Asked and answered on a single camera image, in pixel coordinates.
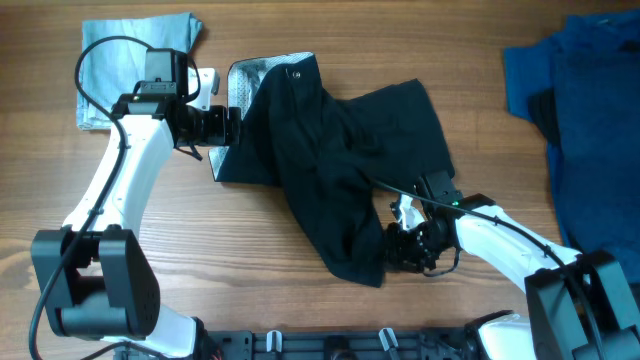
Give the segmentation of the black shorts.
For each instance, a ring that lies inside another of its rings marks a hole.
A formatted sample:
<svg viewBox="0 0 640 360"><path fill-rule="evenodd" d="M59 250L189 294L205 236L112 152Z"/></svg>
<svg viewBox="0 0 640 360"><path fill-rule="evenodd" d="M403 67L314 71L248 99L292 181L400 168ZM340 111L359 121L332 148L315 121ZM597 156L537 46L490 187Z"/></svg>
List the black shorts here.
<svg viewBox="0 0 640 360"><path fill-rule="evenodd" d="M410 191L423 175L455 175L423 84L336 99L315 55L300 52L234 63L228 103L241 111L240 141L211 150L215 180L281 187L330 273L381 286L384 235L372 182Z"/></svg>

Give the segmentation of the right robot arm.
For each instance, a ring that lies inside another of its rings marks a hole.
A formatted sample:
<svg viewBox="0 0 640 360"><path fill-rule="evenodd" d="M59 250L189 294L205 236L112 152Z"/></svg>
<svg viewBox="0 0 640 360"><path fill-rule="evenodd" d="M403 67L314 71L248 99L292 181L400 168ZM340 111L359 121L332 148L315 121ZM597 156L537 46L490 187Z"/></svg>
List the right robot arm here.
<svg viewBox="0 0 640 360"><path fill-rule="evenodd" d="M465 197L445 172L398 190L386 230L386 265L441 276L440 255L454 250L494 267L525 295L527 315L511 310L459 330L420 335L430 359L636 359L639 310L619 262L584 254L519 224L483 194Z"/></svg>

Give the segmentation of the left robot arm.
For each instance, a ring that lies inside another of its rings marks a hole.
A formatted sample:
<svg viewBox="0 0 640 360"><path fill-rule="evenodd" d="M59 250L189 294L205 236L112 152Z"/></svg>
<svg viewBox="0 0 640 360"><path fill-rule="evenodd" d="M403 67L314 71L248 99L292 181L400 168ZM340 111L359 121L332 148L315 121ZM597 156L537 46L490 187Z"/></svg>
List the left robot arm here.
<svg viewBox="0 0 640 360"><path fill-rule="evenodd" d="M106 110L110 139L76 208L31 245L40 288L28 332L40 353L42 319L61 337L100 341L106 351L151 359L218 359L203 323L164 305L138 241L152 188L174 151L231 145L240 112L211 99L220 78L187 54L148 48L142 80Z"/></svg>

